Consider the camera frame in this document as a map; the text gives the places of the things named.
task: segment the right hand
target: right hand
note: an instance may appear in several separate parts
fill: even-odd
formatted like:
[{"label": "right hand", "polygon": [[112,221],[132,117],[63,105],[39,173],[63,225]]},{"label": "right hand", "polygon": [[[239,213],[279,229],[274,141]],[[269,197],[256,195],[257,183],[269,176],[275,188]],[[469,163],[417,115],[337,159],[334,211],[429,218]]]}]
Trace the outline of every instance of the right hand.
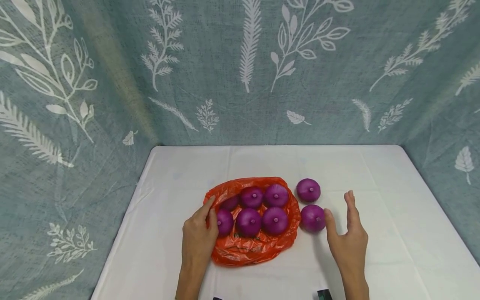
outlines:
[{"label": "right hand", "polygon": [[360,223],[353,191],[345,193],[344,198],[347,202],[346,234],[338,235],[332,212],[325,209],[328,245],[342,277],[362,278],[365,274],[368,234]]}]

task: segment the blue-gray fabric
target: blue-gray fabric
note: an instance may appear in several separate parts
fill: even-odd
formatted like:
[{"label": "blue-gray fabric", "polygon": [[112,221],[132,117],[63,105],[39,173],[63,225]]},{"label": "blue-gray fabric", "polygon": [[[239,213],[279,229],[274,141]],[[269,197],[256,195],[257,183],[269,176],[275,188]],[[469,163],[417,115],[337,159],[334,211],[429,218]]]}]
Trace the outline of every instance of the blue-gray fabric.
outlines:
[{"label": "blue-gray fabric", "polygon": [[480,261],[480,3],[0,7],[1,299],[90,298],[159,144],[399,144]]}]

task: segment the forearm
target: forearm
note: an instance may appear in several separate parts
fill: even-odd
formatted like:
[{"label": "forearm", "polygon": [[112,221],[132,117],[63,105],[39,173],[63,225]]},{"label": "forearm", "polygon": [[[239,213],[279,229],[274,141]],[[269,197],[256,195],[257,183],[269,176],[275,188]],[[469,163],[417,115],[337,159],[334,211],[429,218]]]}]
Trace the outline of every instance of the forearm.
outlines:
[{"label": "forearm", "polygon": [[342,273],[346,300],[369,300],[370,291],[364,274]]},{"label": "forearm", "polygon": [[198,300],[206,265],[182,265],[175,300]]}]

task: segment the white fern print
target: white fern print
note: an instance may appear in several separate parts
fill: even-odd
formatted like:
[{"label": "white fern print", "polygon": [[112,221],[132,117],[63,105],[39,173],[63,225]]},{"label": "white fern print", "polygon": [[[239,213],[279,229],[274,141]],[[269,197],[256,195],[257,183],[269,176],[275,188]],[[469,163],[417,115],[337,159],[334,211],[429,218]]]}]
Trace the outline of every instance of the white fern print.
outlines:
[{"label": "white fern print", "polygon": [[160,27],[160,31],[155,27],[150,28],[150,33],[161,50],[159,51],[157,45],[148,41],[147,44],[150,53],[148,55],[142,54],[141,58],[145,66],[152,72],[152,85],[157,92],[156,76],[164,76],[172,73],[173,69],[169,64],[179,62],[175,56],[167,54],[167,50],[183,50],[183,45],[177,42],[177,38],[180,37],[182,31],[176,29],[181,23],[182,18],[179,12],[173,10],[173,6],[171,5],[173,1],[174,0],[150,0],[153,8],[148,10],[150,17],[154,19]]},{"label": "white fern print", "polygon": [[121,141],[125,146],[131,146],[133,145],[134,141],[133,141],[133,136],[136,135],[138,133],[138,130],[133,132],[132,130],[130,130],[130,132],[125,136],[125,138],[123,139],[123,141]]},{"label": "white fern print", "polygon": [[62,260],[64,263],[68,263],[79,257],[84,258],[90,251],[97,250],[93,248],[93,241],[88,241],[90,235],[85,227],[79,225],[77,234],[75,234],[74,228],[71,230],[67,229],[66,233],[67,236],[64,237],[63,229],[60,229],[60,225],[50,223],[50,231],[47,234],[53,236],[50,246],[55,247],[55,250],[48,253],[47,256],[57,256],[55,264]]},{"label": "white fern print", "polygon": [[242,0],[245,8],[245,21],[243,22],[243,43],[241,45],[240,81],[245,84],[247,93],[248,85],[252,80],[253,61],[257,53],[258,39],[260,38],[260,0]]},{"label": "white fern print", "polygon": [[400,121],[403,114],[403,109],[413,98],[405,100],[402,104],[397,104],[396,106],[391,106],[390,110],[385,112],[382,118],[380,119],[380,125],[378,126],[378,133],[383,129],[387,128],[388,125],[393,125],[394,123]]},{"label": "white fern print", "polygon": [[469,173],[474,169],[472,156],[470,154],[470,149],[468,146],[463,147],[462,150],[458,153],[456,160],[455,160],[455,168],[467,174],[467,183],[472,185],[470,182],[470,175]]},{"label": "white fern print", "polygon": [[187,128],[190,128],[192,130],[195,130],[195,131],[198,131],[195,126],[192,125],[192,123],[190,123],[190,121],[188,121],[187,117],[185,117],[184,114],[182,114],[178,109],[168,105],[167,103],[163,103],[161,101],[158,101],[158,100],[155,100],[151,97],[148,97],[153,103],[157,104],[158,106],[160,106],[161,108],[163,108],[164,110],[166,111],[169,111],[171,112],[172,114],[174,114],[175,116],[177,116],[182,122],[183,124],[187,127]]},{"label": "white fern print", "polygon": [[372,114],[370,112],[370,108],[363,102],[358,99],[352,99],[353,104],[355,104],[361,111],[363,117],[363,127],[366,131],[370,132],[370,122],[372,120]]},{"label": "white fern print", "polygon": [[306,60],[314,60],[317,58],[315,52],[306,48],[313,41],[319,41],[324,50],[335,51],[336,46],[334,40],[339,40],[346,36],[350,29],[346,27],[336,27],[325,32],[332,23],[332,17],[326,19],[317,30],[314,30],[315,23],[307,25],[309,18],[325,4],[332,4],[337,12],[349,12],[353,10],[353,3],[350,0],[316,0],[315,4],[307,10],[308,0],[287,0],[288,5],[293,9],[301,10],[301,20],[298,21],[297,15],[290,16],[290,10],[286,5],[282,6],[282,15],[285,22],[282,22],[278,30],[278,46],[281,50],[281,60],[276,52],[270,53],[270,58],[276,65],[276,75],[272,83],[270,92],[273,92],[275,82],[283,76],[290,76],[296,70],[293,67],[295,60],[285,63],[288,56],[298,53]]},{"label": "white fern print", "polygon": [[214,126],[220,121],[218,117],[215,117],[216,114],[212,110],[212,105],[212,99],[205,100],[205,105],[197,107],[198,112],[195,113],[202,127],[207,129],[210,134],[212,134]]},{"label": "white fern print", "polygon": [[38,159],[73,168],[73,164],[63,160],[60,149],[44,136],[35,124],[10,102],[10,99],[5,98],[2,91],[0,91],[0,122],[1,126],[7,128],[5,132],[18,138]]},{"label": "white fern print", "polygon": [[[55,35],[63,27],[73,29],[72,19],[65,13],[61,0],[36,0],[38,8],[35,9],[35,12],[25,0],[12,0],[12,2],[29,23],[25,23],[27,26],[22,24],[22,29],[20,29],[0,5],[0,20],[9,23],[5,30],[0,29],[0,33],[2,33],[0,47],[9,48],[21,45],[19,50],[30,48],[37,58],[21,53],[22,59],[20,59],[10,53],[0,51],[0,59],[15,65],[17,74],[31,88],[60,101],[63,106],[53,104],[47,105],[46,108],[52,113],[65,115],[73,120],[93,143],[86,130],[86,125],[94,116],[94,106],[88,106],[85,100],[78,108],[74,108],[72,103],[73,99],[78,99],[77,91],[93,91],[98,85],[97,80],[91,78],[80,82],[85,69],[87,67],[94,68],[94,62],[88,56],[84,39],[81,38],[80,42],[76,38],[73,40],[77,63],[73,63],[67,53],[61,55],[60,61],[54,61],[51,51],[55,45]],[[27,35],[31,36],[34,29],[39,30],[40,34],[28,38]]]},{"label": "white fern print", "polygon": [[300,123],[305,123],[307,125],[311,125],[310,123],[305,121],[305,117],[302,115],[299,115],[291,110],[287,110],[287,118],[292,122],[293,124],[297,125]]},{"label": "white fern print", "polygon": [[423,58],[418,56],[422,52],[432,52],[440,48],[440,41],[453,32],[453,28],[462,23],[468,17],[468,9],[475,0],[451,0],[447,10],[442,12],[435,21],[434,36],[425,30],[419,38],[418,49],[412,53],[413,44],[408,44],[402,54],[390,57],[385,66],[384,73],[370,87],[370,92],[385,76],[403,75],[408,69],[400,66],[418,66],[423,63]]},{"label": "white fern print", "polygon": [[55,284],[51,284],[51,285],[48,285],[48,286],[44,286],[44,287],[41,287],[37,290],[35,290],[34,292],[26,295],[25,297],[23,297],[22,299],[20,300],[40,300],[42,298],[45,298],[46,296],[48,296],[49,294],[51,294],[52,292],[54,292],[55,290],[61,288],[61,287],[64,287],[66,285],[69,285],[70,283],[72,283],[73,281],[75,281],[75,279],[80,276],[80,274],[84,271],[84,269],[82,269],[80,271],[80,273],[78,273],[77,275],[73,275],[73,276],[70,276],[69,278],[63,280],[63,281],[60,281],[60,282],[57,282]]},{"label": "white fern print", "polygon": [[480,79],[480,62],[465,73],[465,76],[460,80],[460,87],[457,89],[455,96],[458,96],[464,87],[474,84],[478,79]]}]

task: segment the white table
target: white table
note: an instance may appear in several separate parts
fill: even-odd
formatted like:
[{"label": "white table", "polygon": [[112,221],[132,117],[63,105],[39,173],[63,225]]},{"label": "white table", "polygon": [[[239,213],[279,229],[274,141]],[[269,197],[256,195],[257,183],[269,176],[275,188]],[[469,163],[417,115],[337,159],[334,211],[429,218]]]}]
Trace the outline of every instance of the white table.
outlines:
[{"label": "white table", "polygon": [[[227,180],[303,178],[322,187],[316,202],[346,231],[343,193],[352,189],[369,233],[372,300],[480,299],[480,268],[402,148],[377,146],[205,146],[152,150],[92,299],[173,300],[181,227],[205,193]],[[292,248],[255,266],[211,264],[200,300],[311,300],[329,288],[345,298],[326,242],[299,229]]]}]

